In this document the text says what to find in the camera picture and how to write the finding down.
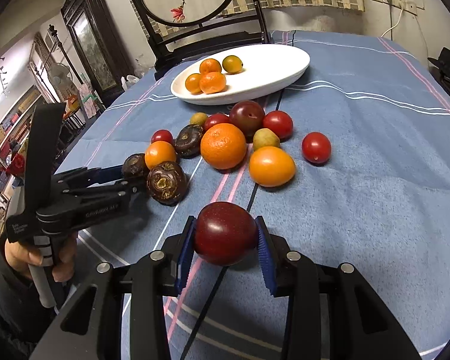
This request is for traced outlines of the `person's left hand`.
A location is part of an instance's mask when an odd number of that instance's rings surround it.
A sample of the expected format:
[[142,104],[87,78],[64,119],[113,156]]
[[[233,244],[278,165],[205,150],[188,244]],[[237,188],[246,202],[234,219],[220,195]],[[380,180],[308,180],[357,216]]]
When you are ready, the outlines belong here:
[[[74,275],[77,237],[78,233],[76,232],[70,234],[58,252],[58,263],[52,270],[52,276],[58,283],[68,281]],[[33,245],[19,242],[10,243],[8,240],[4,243],[4,255],[9,266],[28,279],[32,277],[29,266],[40,267],[43,262],[40,251]]]

